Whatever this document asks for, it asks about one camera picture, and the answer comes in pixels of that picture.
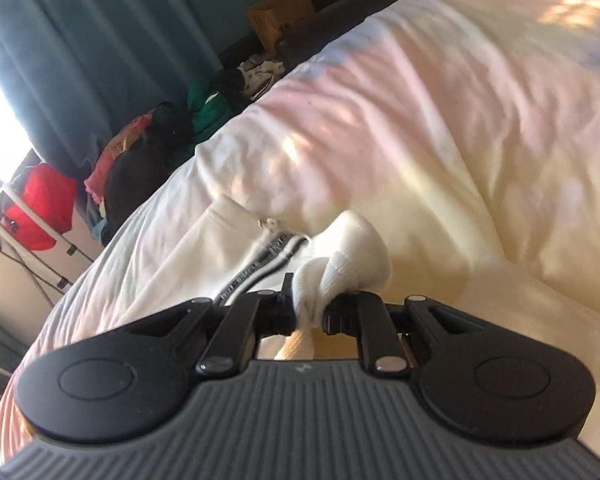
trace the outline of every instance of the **brown paper bag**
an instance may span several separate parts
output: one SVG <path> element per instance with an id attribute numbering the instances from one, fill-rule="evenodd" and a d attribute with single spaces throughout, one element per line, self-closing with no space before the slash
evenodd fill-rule
<path id="1" fill-rule="evenodd" d="M 247 19 L 267 52 L 275 52 L 280 29 L 315 14 L 311 0 L 263 0 L 247 9 Z"/>

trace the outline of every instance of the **wrinkled fabric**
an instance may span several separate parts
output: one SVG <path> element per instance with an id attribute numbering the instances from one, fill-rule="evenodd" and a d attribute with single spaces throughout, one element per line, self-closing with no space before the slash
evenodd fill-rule
<path id="1" fill-rule="evenodd" d="M 309 235 L 361 214 L 390 252 L 385 301 L 453 305 L 497 257 L 600 315 L 600 12 L 545 19 L 562 4 L 400 0 L 369 17 L 198 146 L 62 298 L 22 367 L 170 306 L 139 301 L 155 287 L 205 296 L 154 276 L 220 194 Z M 490 320 L 508 315 L 495 305 Z M 559 310 L 548 319 L 539 332 L 560 327 Z M 0 463 L 27 438 L 19 373 L 0 404 Z"/>

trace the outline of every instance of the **red bag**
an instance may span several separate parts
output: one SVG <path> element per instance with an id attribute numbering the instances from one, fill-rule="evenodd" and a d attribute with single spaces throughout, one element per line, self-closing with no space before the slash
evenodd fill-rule
<path id="1" fill-rule="evenodd" d="M 59 234 L 70 231 L 74 214 L 75 180 L 58 173 L 48 164 L 34 166 L 23 176 L 26 181 L 24 186 L 19 186 L 22 188 L 21 199 Z M 45 251 L 56 244 L 51 236 L 13 203 L 4 211 L 2 225 L 29 251 Z"/>

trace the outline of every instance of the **wall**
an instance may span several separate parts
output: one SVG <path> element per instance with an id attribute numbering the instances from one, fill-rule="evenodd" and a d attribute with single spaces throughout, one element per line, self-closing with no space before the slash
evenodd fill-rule
<path id="1" fill-rule="evenodd" d="M 74 228 L 65 237 L 95 258 L 100 254 L 101 247 L 91 238 L 84 221 L 75 212 L 73 224 Z M 68 256 L 59 244 L 51 250 L 36 254 L 72 281 L 75 281 L 89 265 L 80 254 Z M 33 268 L 34 264 L 29 262 L 29 265 Z M 42 274 L 41 269 L 35 270 L 48 279 L 47 274 Z M 46 286 L 45 289 L 53 303 L 60 298 L 57 292 Z M 26 270 L 0 254 L 0 325 L 24 344 L 31 344 L 42 328 L 49 311 L 49 304 Z"/>

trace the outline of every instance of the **metal screw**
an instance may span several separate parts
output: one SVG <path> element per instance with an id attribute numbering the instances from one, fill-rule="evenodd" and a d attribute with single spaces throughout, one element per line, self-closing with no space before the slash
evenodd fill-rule
<path id="1" fill-rule="evenodd" d="M 223 374 L 234 367 L 234 360 L 230 357 L 212 356 L 200 363 L 200 370 L 207 374 Z"/>
<path id="2" fill-rule="evenodd" d="M 409 366 L 407 361 L 395 355 L 385 355 L 376 361 L 376 370 L 383 374 L 401 372 Z"/>

